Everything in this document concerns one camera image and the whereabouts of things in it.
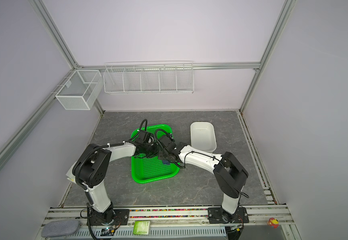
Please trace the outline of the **green plastic basket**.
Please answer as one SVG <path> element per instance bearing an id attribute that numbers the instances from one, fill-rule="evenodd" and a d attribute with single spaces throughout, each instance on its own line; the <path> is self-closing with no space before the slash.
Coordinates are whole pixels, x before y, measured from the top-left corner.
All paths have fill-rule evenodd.
<path id="1" fill-rule="evenodd" d="M 133 180 L 138 184 L 146 184 L 154 181 L 164 180 L 178 174 L 180 168 L 175 164 L 164 164 L 158 157 L 131 158 L 131 174 Z"/>

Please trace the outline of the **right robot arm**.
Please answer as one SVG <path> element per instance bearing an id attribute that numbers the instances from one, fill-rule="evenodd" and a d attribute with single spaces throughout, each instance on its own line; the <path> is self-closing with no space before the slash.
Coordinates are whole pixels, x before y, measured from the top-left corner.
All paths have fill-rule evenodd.
<path id="1" fill-rule="evenodd" d="M 246 209 L 240 206 L 243 188 L 248 179 L 248 172 L 237 158 L 230 152 L 212 154 L 193 148 L 184 143 L 175 143 L 166 135 L 156 140 L 158 159 L 175 164 L 184 169 L 193 165 L 212 173 L 223 192 L 222 205 L 219 208 L 208 208 L 208 220 L 211 224 L 245 224 Z"/>

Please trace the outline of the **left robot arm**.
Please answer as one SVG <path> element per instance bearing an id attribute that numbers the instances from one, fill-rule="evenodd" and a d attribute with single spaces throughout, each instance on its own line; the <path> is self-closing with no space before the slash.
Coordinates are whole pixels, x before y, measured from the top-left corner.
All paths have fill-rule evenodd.
<path id="1" fill-rule="evenodd" d="M 66 176 L 68 180 L 83 189 L 89 201 L 89 222 L 97 225 L 112 225 L 116 221 L 114 205 L 104 183 L 109 163 L 140 154 L 155 157 L 158 154 L 155 140 L 156 137 L 153 134 L 140 130 L 134 137 L 121 143 L 102 146 L 90 144 L 86 147 Z"/>

